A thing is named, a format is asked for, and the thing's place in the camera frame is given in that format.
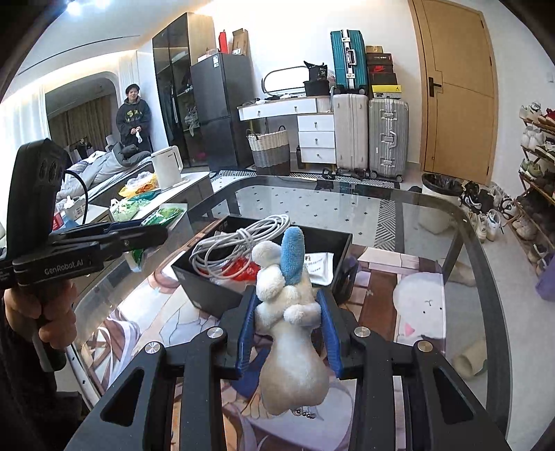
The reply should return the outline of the left hand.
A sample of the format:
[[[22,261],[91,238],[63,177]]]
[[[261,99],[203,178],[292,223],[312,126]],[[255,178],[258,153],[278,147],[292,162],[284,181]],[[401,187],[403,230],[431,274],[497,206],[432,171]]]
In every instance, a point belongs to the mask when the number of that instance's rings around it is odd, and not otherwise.
[[[3,298],[10,328],[26,340],[37,334],[53,349],[65,349],[74,342],[77,330],[72,304],[77,289],[73,281],[10,288]]]

